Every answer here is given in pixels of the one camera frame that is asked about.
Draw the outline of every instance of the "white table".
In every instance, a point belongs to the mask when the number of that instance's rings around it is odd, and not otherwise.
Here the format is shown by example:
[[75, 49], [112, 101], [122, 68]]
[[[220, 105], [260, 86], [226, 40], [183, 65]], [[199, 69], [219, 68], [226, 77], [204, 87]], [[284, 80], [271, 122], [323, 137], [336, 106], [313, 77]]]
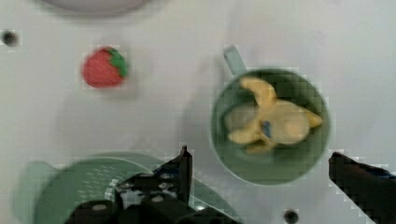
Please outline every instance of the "white table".
[[[396, 3], [152, 0], [95, 19], [67, 16], [37, 0], [0, 5], [0, 29], [15, 30], [21, 41], [16, 48], [0, 46], [2, 222], [16, 222], [12, 190], [29, 161], [64, 167], [107, 151], [168, 160], [187, 143], [195, 178], [247, 223], [282, 223], [289, 208], [298, 209], [301, 223], [371, 223], [332, 185], [327, 159], [344, 149], [396, 171]], [[247, 66], [296, 69], [327, 99], [329, 150], [291, 184], [250, 186], [227, 173], [209, 148], [209, 106], [230, 77], [221, 59], [230, 44]], [[97, 45], [128, 53], [133, 75], [126, 87], [93, 91], [81, 81], [81, 61]]]

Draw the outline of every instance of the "green strainer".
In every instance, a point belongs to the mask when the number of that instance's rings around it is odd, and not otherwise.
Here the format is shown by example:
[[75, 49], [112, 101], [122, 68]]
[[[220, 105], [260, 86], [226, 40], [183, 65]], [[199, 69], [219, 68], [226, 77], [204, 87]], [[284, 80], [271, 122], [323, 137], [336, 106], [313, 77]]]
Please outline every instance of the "green strainer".
[[[31, 163], [15, 192], [14, 214], [21, 224], [64, 224], [79, 204], [113, 201], [118, 183], [162, 164], [163, 161], [134, 153], [99, 155], [62, 170], [44, 162]], [[212, 206], [239, 219], [216, 192], [197, 180], [192, 180], [189, 206], [197, 209]]]

